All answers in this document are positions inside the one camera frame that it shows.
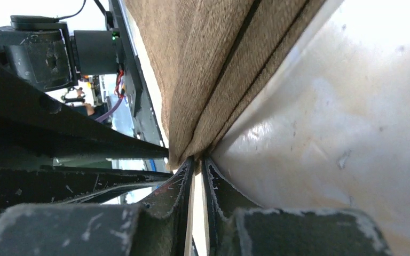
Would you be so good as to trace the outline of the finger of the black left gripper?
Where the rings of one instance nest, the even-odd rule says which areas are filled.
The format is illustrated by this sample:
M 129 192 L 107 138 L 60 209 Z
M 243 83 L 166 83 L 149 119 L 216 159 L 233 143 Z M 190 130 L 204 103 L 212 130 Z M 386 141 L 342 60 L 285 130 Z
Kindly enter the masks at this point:
M 0 215 L 27 203 L 102 203 L 107 192 L 120 195 L 160 185 L 170 173 L 42 165 L 38 170 L 0 167 Z
M 79 114 L 0 67 L 0 157 L 165 158 L 166 148 Z

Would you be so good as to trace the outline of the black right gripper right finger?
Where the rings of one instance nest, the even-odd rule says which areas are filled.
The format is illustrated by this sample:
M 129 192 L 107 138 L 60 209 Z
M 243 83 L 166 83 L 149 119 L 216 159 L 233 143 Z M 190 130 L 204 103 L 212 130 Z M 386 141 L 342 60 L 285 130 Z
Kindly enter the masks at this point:
M 210 255 L 391 255 L 376 223 L 355 209 L 263 208 L 202 159 Z

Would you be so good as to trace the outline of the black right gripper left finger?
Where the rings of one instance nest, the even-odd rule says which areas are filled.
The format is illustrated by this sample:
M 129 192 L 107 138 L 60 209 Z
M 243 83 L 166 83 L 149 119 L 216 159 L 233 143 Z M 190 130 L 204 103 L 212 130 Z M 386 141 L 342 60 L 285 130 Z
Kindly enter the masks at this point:
M 190 255 L 195 164 L 130 205 L 20 204 L 0 217 L 0 255 Z

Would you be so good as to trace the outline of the brown fabric napkin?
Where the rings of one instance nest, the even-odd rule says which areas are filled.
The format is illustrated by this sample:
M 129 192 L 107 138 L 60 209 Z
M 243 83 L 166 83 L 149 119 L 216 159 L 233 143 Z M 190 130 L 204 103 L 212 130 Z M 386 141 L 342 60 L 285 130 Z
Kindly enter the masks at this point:
M 211 150 L 323 6 L 316 1 L 126 1 L 162 97 L 168 167 Z

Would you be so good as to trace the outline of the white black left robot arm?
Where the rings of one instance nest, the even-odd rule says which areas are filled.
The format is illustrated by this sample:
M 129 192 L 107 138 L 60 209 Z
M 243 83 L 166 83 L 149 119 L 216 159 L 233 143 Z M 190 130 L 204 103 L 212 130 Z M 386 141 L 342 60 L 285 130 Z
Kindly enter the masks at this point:
M 164 158 L 166 148 L 129 137 L 52 98 L 78 82 L 77 57 L 123 74 L 111 31 L 77 31 L 14 15 L 0 27 L 0 216 L 19 204 L 103 203 L 160 185 L 169 173 L 94 167 L 105 159 Z

